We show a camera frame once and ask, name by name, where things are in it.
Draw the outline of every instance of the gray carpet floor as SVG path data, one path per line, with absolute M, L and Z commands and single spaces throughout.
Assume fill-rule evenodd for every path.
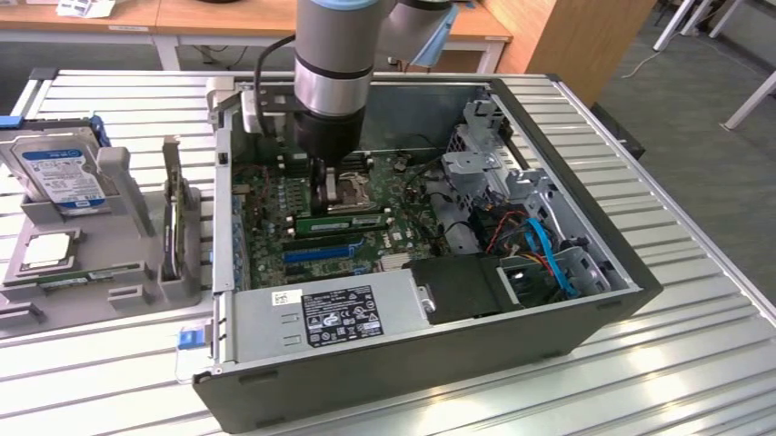
M 776 248 L 776 100 L 758 107 L 736 132 L 719 126 L 770 72 L 758 70 L 708 38 L 679 36 L 633 78 L 619 78 L 652 55 L 660 31 L 648 21 L 599 103 L 645 147 L 641 162 L 651 174 L 776 302 L 776 288 L 770 286 L 776 278 L 771 260 Z M 231 47 L 215 57 L 231 64 L 242 50 Z M 250 70 L 258 51 L 249 49 L 233 69 Z M 191 47 L 181 47 L 179 55 L 185 70 L 222 69 L 203 64 Z M 291 59 L 290 51 L 281 51 L 269 69 L 289 69 Z M 11 110 L 36 66 L 161 69 L 150 46 L 3 43 L 0 113 Z

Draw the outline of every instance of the robotic arm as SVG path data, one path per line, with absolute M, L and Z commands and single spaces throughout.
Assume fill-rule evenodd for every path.
M 450 0 L 298 1 L 296 137 L 313 213 L 338 201 L 336 168 L 360 145 L 377 52 L 433 66 L 456 16 Z

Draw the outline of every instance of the green circuit board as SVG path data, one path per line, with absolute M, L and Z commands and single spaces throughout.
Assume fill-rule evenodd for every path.
M 413 166 L 401 172 L 394 166 L 400 159 L 397 154 L 374 156 L 369 171 L 341 174 L 341 182 L 344 178 L 358 179 L 368 186 L 369 203 L 374 210 L 361 213 L 369 217 L 382 216 L 385 222 L 380 222 L 380 230 L 346 232 L 321 238 L 301 238 L 300 234 L 289 233 L 296 225 L 287 217 L 309 217 L 309 179 L 290 177 L 290 172 L 282 171 L 278 166 L 235 166 L 233 193 L 242 202 L 245 257 L 249 259 L 247 272 L 254 289 L 378 272 L 380 259 L 389 254 L 408 253 L 410 259 L 420 259 L 450 251 L 444 238 L 432 240 L 418 232 L 418 223 L 433 232 L 438 229 L 430 204 L 408 201 L 404 196 L 406 182 L 424 162 L 410 160 Z M 321 219 L 317 223 L 326 229 L 336 226 L 332 219 Z M 316 227 L 306 224 L 298 225 L 297 229 L 309 231 Z M 289 253 L 289 246 L 296 242 L 304 241 L 306 248 L 300 251 L 305 252 L 316 250 L 317 243 L 330 245 L 336 237 L 342 241 L 340 246 L 354 247 L 352 257 L 294 263 L 283 260 L 283 254 Z

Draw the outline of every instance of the metal table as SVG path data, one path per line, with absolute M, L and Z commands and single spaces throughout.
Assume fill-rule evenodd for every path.
M 62 71 L 55 80 L 30 82 L 15 114 L 62 117 L 101 111 L 114 144 L 133 152 L 133 174 L 143 189 L 157 189 L 165 178 L 159 137 L 182 135 L 186 176 L 213 198 L 214 140 L 205 102 L 211 75 Z M 504 77 L 664 283 L 664 293 L 569 356 L 251 434 L 772 431 L 774 307 L 568 87 L 541 75 Z M 6 259 L 22 223 L 19 192 L 6 173 Z M 211 206 L 206 201 L 206 245 Z M 179 385 L 174 375 L 178 329 L 205 319 L 210 309 L 205 301 L 186 310 L 0 342 L 0 434 L 221 434 L 191 386 Z M 531 339 L 524 332 L 513 346 Z

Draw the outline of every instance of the power supply label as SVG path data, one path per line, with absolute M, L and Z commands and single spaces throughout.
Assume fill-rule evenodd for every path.
M 384 334 L 372 286 L 305 295 L 302 311 L 313 347 Z
M 90 207 L 106 202 L 98 178 L 86 170 L 80 150 L 46 150 L 22 154 L 28 175 L 35 178 L 58 205 L 67 208 Z

